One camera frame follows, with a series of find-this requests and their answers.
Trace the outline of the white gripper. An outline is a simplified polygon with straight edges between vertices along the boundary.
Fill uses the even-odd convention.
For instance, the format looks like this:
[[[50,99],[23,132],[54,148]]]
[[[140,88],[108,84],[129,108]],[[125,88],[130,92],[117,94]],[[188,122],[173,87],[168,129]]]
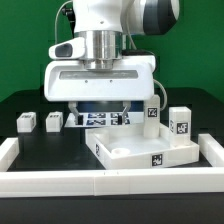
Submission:
[[[45,70],[44,94],[49,101],[68,101],[75,124],[83,124],[77,102],[71,101],[123,101],[118,125],[125,124],[131,101],[150,99],[154,94],[153,55],[123,56],[114,60],[112,68],[88,70],[81,61],[89,47],[83,37],[53,45],[49,48],[52,62]]]

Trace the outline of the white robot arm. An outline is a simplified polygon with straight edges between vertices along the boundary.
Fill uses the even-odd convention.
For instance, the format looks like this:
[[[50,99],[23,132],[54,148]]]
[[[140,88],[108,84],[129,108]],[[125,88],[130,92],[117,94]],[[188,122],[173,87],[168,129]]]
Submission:
[[[123,37],[163,35],[177,22],[179,0],[72,0],[73,38],[49,48],[52,62],[45,70],[44,94],[66,101],[81,125],[82,101],[133,101],[154,95],[156,59],[123,50]]]

